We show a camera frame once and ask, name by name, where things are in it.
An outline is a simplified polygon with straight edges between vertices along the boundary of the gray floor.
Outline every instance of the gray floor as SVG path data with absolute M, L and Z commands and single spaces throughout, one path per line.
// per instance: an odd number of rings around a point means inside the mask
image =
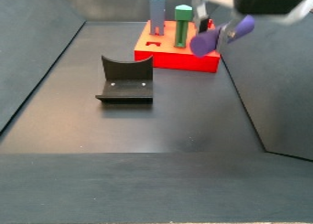
M 220 63 L 153 69 L 152 105 L 102 105 L 100 56 L 132 60 L 141 23 L 88 24 L 0 139 L 0 153 L 262 152 Z
M 151 107 L 93 98 L 141 27 L 86 24 L 1 135 L 0 222 L 311 222 L 313 164 L 263 151 L 221 64 L 155 69 Z

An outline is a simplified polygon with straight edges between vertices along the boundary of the red block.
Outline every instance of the red block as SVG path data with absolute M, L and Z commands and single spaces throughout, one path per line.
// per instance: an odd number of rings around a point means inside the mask
M 149 21 L 147 22 L 141 35 L 134 45 L 134 60 L 147 59 L 152 55 L 152 66 L 167 69 L 184 69 L 192 71 L 217 71 L 220 54 L 209 52 L 201 58 L 192 55 L 189 41 L 195 36 L 193 24 L 188 24 L 187 47 L 175 48 L 176 22 L 164 21 L 163 36 L 149 34 Z

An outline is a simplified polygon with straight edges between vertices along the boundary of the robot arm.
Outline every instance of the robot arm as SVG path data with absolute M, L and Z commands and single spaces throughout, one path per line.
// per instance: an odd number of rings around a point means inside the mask
M 313 0 L 207 0 L 233 8 L 243 15 L 267 16 L 282 24 L 300 20 L 313 8 Z
M 203 23 L 211 12 L 205 11 L 205 1 L 233 9 L 232 20 L 207 32 Z M 199 34 L 192 38 L 191 50 L 196 57 L 201 57 L 213 49 L 221 53 L 224 46 L 252 30 L 254 20 L 247 15 L 291 24 L 306 16 L 313 8 L 313 0 L 192 0 L 192 8 Z

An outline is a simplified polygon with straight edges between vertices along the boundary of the green peg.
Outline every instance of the green peg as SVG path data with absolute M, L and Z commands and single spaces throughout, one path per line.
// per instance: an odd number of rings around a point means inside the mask
M 185 38 L 188 32 L 188 22 L 192 20 L 192 8 L 187 5 L 175 7 L 176 35 L 175 47 L 185 48 Z

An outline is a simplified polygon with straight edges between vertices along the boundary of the black holder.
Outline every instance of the black holder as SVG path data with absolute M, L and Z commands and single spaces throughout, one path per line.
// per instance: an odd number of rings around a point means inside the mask
M 94 98 L 112 103 L 152 103 L 152 57 L 117 62 L 101 56 L 105 73 L 102 94 Z

